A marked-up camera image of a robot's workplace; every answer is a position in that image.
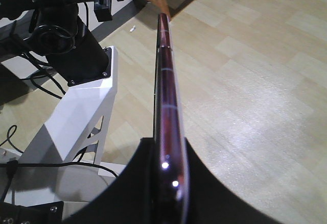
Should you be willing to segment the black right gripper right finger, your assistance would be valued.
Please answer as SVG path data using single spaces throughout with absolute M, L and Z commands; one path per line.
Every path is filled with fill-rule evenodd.
M 277 223 L 222 184 L 186 139 L 190 173 L 189 207 L 185 223 Z

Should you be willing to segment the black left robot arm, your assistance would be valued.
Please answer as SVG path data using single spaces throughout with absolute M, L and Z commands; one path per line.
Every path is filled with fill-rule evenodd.
M 11 20 L 1 57 L 19 56 L 41 69 L 36 55 L 44 56 L 68 85 L 28 147 L 1 156 L 1 223 L 151 222 L 151 138 L 95 199 L 79 191 L 102 168 L 118 89 L 116 49 L 102 48 L 79 17 L 78 5 L 89 2 L 99 22 L 112 19 L 112 0 L 1 0 L 1 17 Z M 66 203 L 83 200 L 86 206 L 62 217 Z

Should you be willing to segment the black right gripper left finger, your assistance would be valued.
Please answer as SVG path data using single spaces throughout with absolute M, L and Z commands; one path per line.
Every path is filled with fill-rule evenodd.
M 151 175 L 153 138 L 142 138 L 114 182 L 63 223 L 154 223 Z

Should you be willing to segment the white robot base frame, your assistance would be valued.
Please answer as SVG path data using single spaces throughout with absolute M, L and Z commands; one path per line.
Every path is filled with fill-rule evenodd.
M 76 4 L 43 8 L 36 19 L 29 38 L 11 34 L 16 55 L 36 67 L 35 55 L 45 56 L 68 90 L 28 147 L 8 161 L 14 173 L 3 176 L 1 202 L 88 203 L 116 178 L 101 158 L 118 89 L 118 54 L 99 45 Z

